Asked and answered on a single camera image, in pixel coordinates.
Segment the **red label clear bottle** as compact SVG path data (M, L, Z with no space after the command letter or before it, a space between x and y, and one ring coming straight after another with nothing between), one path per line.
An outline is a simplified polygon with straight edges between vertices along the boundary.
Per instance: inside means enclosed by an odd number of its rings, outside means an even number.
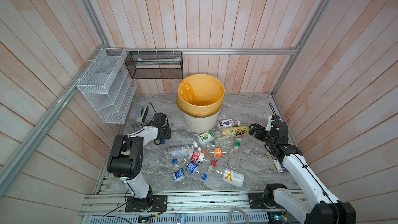
M208 155L198 150L193 150L192 152L190 152L189 160L196 164L210 163Z

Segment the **large white yellow-logo bottle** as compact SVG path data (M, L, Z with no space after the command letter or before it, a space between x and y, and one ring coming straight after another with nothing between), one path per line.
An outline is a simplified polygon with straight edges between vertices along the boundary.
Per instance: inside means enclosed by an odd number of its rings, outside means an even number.
M220 164L215 160L210 163L208 171L217 179L238 188L242 187L244 184L245 176L242 173Z

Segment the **crushed blue label bottle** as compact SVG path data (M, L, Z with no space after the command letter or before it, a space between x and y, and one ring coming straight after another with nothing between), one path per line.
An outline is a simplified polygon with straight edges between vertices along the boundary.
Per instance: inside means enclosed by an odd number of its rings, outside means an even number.
M202 181L207 180L208 175L203 166L192 161L187 163L186 166L186 172L190 177L193 177L194 179L200 179Z

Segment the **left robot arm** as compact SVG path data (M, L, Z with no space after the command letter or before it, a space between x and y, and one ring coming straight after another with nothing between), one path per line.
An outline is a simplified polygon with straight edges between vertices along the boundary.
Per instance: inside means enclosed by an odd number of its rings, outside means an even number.
M144 146L152 141L163 142L171 138L168 117L163 113L155 113L148 125L128 134L117 135L110 150L107 172L113 174L132 191L134 199L147 199L151 187L141 173Z

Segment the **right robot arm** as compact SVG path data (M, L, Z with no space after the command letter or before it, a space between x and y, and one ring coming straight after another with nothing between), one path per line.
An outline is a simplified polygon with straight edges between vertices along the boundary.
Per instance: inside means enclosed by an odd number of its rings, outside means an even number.
M288 170L307 198L301 200L283 184L267 184L263 193L265 206L281 206L302 224L356 222L353 206L335 196L310 168L301 150L289 143L288 126L279 117L270 116L266 127L251 124L249 134L264 142L269 154Z

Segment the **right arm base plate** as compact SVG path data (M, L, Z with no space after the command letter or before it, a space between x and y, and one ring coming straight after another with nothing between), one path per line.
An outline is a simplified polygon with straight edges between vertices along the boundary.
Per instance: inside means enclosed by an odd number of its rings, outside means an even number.
M250 209L276 209L276 208L280 208L280 206L278 204L274 204L274 203L270 203L267 204L264 201L264 197L263 197L264 193L248 193L248 200L249 200L249 206Z

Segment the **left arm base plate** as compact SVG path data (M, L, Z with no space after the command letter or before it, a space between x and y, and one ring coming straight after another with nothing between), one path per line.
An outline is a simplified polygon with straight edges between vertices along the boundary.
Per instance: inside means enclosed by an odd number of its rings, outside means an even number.
M167 195L155 195L151 200L149 200L149 198L136 199L132 196L129 196L127 198L125 212L164 212L167 210L167 200Z

